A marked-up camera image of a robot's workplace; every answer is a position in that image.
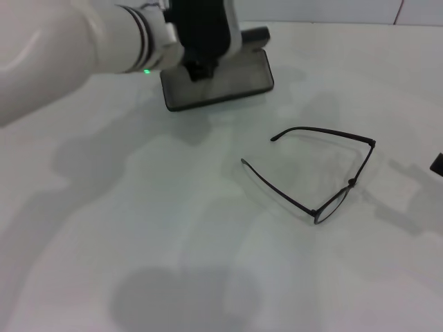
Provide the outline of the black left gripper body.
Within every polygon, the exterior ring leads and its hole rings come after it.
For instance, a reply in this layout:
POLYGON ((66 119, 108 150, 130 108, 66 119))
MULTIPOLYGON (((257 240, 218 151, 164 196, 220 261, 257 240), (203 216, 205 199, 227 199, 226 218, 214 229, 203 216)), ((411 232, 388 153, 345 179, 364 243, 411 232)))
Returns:
POLYGON ((192 82, 212 79, 215 69, 219 66, 217 59, 211 59, 187 50, 182 59, 182 65, 186 68, 192 82))

